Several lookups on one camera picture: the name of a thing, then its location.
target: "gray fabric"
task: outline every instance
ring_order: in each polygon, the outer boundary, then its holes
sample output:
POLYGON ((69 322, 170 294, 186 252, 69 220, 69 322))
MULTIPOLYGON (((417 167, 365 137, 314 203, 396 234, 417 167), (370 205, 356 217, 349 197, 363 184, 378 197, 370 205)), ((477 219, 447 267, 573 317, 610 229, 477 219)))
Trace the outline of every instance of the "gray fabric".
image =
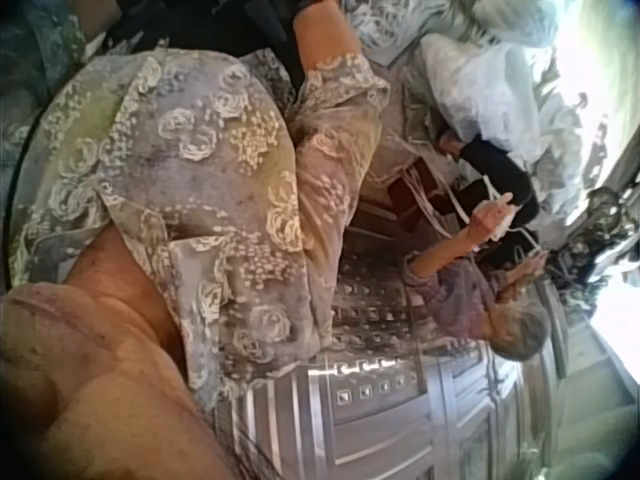
POLYGON ((182 332, 205 412, 328 346, 388 85, 350 55, 308 72, 296 104, 292 93, 270 51, 94 60, 25 158, 14 284, 59 280, 113 222, 182 332))

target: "purple shirt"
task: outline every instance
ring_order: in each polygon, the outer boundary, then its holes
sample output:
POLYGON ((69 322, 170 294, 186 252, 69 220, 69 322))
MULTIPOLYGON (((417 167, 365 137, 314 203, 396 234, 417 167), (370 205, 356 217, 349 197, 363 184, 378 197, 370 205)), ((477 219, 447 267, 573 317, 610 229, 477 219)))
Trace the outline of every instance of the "purple shirt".
POLYGON ((495 305, 497 293, 506 284, 505 272, 498 271, 485 278, 473 258, 467 256, 427 278, 417 277, 408 266, 426 250, 425 236, 420 230, 410 236, 408 245, 406 241, 400 243, 405 247, 402 253, 405 284, 422 297, 429 314, 447 335, 482 339, 482 324, 495 305))

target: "sunlight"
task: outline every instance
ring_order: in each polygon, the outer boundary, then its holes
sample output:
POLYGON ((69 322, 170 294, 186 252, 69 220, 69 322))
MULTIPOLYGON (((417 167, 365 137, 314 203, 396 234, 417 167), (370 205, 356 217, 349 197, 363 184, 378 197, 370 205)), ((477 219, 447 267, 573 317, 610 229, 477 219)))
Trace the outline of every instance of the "sunlight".
POLYGON ((637 305, 640 289, 628 285, 622 275, 611 277, 598 297, 591 325, 616 352, 631 376, 640 383, 640 322, 637 305))

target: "white bag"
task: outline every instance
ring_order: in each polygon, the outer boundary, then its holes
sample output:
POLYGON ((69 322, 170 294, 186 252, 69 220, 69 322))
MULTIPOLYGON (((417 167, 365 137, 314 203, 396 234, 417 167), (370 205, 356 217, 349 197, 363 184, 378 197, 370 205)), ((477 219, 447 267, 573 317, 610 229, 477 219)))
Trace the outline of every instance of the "white bag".
POLYGON ((522 47, 480 49, 438 34, 420 45, 433 98, 458 136, 470 142, 480 134, 522 167, 535 163, 545 145, 522 47))
POLYGON ((553 44, 567 0, 478 0, 477 22, 503 42, 528 47, 553 44))

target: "elderly woman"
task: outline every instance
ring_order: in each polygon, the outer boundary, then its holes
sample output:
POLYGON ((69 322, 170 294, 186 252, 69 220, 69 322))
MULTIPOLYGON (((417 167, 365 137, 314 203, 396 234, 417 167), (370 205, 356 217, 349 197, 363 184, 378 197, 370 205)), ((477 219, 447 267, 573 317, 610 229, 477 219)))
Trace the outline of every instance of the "elderly woman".
POLYGON ((488 278, 470 255, 513 212, 510 200, 511 194, 505 194, 479 207, 468 227, 426 251, 419 249, 424 223, 399 243, 404 250, 405 283, 422 297, 429 315, 446 334, 486 340, 501 357, 522 362, 538 353, 549 336, 542 306, 517 298, 528 279, 542 271, 546 253, 488 278))
POLYGON ((231 478, 216 400, 331 342, 388 87, 336 2, 300 6, 295 104, 269 52, 157 50, 93 61, 42 118, 0 371, 60 478, 231 478))

